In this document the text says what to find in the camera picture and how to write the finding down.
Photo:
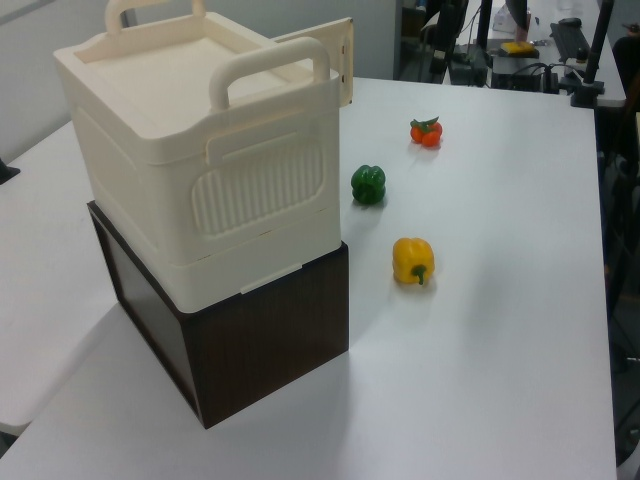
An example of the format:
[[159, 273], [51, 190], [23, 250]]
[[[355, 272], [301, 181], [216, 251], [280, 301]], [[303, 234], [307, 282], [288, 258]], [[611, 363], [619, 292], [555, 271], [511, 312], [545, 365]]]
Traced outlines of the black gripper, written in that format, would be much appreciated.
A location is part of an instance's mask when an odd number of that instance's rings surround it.
[[451, 33], [451, 10], [442, 9], [437, 15], [437, 22], [428, 27], [431, 40], [432, 57], [427, 75], [428, 83], [440, 83], [446, 70], [446, 54]]

